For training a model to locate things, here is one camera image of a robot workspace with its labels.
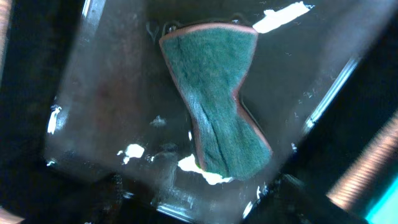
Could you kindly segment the green scouring sponge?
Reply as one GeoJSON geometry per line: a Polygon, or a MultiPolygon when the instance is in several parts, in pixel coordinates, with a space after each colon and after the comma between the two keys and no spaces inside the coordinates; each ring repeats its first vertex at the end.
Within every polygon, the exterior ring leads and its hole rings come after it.
{"type": "Polygon", "coordinates": [[[257,37],[252,27],[214,22],[187,26],[159,40],[190,113],[198,163],[205,172],[247,180],[272,157],[261,129],[239,101],[257,37]]]}

